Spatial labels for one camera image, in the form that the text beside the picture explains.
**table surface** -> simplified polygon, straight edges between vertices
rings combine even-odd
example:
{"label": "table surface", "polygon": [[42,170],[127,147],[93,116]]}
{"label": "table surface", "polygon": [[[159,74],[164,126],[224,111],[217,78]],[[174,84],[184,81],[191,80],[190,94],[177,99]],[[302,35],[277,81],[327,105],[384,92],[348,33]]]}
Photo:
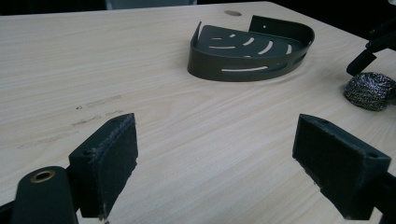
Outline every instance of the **table surface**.
{"label": "table surface", "polygon": [[[247,31],[252,15],[315,31],[300,67],[246,83],[188,73],[200,21]],[[344,220],[291,156],[308,114],[396,157],[396,107],[364,110],[342,93],[366,43],[268,2],[0,17],[0,204],[22,177],[67,167],[107,120],[134,113],[139,157],[112,224],[378,223],[376,209],[369,221]],[[376,56],[366,70],[395,78],[395,52]]]}

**wooden table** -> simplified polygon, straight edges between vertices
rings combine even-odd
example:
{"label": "wooden table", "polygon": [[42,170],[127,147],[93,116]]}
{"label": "wooden table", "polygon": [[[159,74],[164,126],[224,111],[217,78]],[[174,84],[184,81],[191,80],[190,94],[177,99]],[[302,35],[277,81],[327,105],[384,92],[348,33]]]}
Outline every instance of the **wooden table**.
{"label": "wooden table", "polygon": [[[187,72],[199,21],[247,31],[252,15],[313,28],[300,67],[247,83]],[[22,177],[67,167],[102,124],[134,113],[138,164],[112,224],[378,223],[377,210],[370,221],[344,220],[291,156],[308,114],[396,157],[396,107],[372,112],[342,94],[366,43],[268,2],[0,17],[0,204]],[[366,70],[396,78],[395,52],[376,56]]]}

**light wood grain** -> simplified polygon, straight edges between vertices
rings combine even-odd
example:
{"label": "light wood grain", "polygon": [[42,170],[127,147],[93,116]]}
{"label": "light wood grain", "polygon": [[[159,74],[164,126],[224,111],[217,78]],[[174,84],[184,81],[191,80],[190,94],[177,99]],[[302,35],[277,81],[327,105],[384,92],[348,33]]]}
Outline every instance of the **light wood grain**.
{"label": "light wood grain", "polygon": [[[314,29],[300,67],[250,83],[187,72],[199,21],[247,31],[252,15]],[[371,112],[342,94],[366,42],[267,2],[0,17],[0,204],[22,177],[67,167],[103,123],[134,113],[138,164],[112,224],[378,223],[376,210],[344,220],[291,157],[302,113],[396,157],[395,106]],[[367,70],[396,78],[395,52],[376,56]]]}

